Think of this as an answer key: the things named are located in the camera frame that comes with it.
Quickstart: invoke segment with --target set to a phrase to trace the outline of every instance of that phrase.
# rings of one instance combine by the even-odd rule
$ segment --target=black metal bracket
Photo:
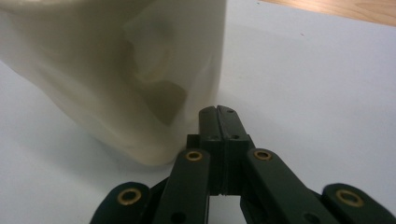
[[[384,223],[396,218],[359,189],[308,189],[272,151],[256,148],[237,113],[219,105],[199,114],[200,133],[190,134],[171,175],[149,189],[129,182],[106,196],[91,224],[203,224],[209,196],[240,195],[248,224]]]

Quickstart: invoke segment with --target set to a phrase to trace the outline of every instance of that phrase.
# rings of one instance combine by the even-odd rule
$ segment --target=wooden floor
[[[396,26],[396,0],[262,0],[309,11]]]

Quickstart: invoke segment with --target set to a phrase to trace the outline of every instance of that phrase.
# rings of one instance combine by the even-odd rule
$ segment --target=white tabletop
[[[307,187],[358,187],[396,214],[396,28],[230,0],[219,105]],[[153,186],[171,165],[104,146],[0,62],[0,223],[88,223],[118,184]],[[237,197],[209,223],[244,223]]]

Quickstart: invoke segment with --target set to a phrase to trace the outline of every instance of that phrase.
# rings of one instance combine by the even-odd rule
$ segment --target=cream-colored object
[[[0,0],[0,60],[92,135],[161,164],[217,92],[224,12],[225,0]]]

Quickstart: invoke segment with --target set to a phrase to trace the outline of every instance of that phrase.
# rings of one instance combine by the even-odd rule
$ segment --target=white ceramic mug
[[[166,163],[216,95],[224,13],[225,0],[0,0],[0,60],[98,139]]]

